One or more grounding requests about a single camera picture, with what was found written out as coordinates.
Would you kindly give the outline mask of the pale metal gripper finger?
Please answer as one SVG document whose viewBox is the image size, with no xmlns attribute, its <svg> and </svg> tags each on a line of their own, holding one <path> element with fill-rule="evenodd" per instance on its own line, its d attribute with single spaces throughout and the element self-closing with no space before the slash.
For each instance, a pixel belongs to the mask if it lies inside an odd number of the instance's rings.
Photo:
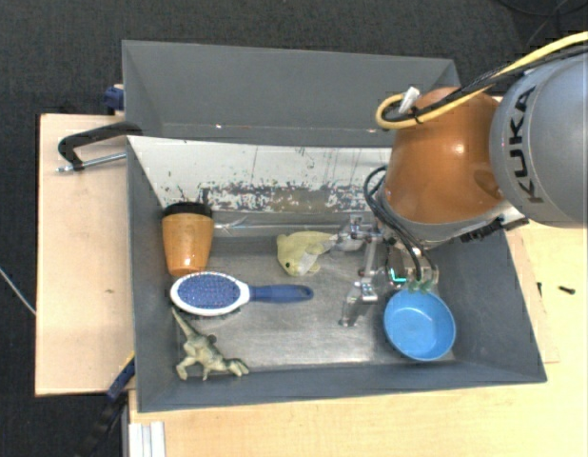
<svg viewBox="0 0 588 457">
<path fill-rule="evenodd" d="M 382 229 L 376 220 L 363 215 L 350 215 L 330 240 L 333 250 L 356 251 L 381 238 Z"/>
<path fill-rule="evenodd" d="M 344 296 L 339 324 L 346 328 L 354 327 L 359 318 L 384 298 L 386 288 L 386 282 L 378 273 L 355 281 Z"/>
</svg>

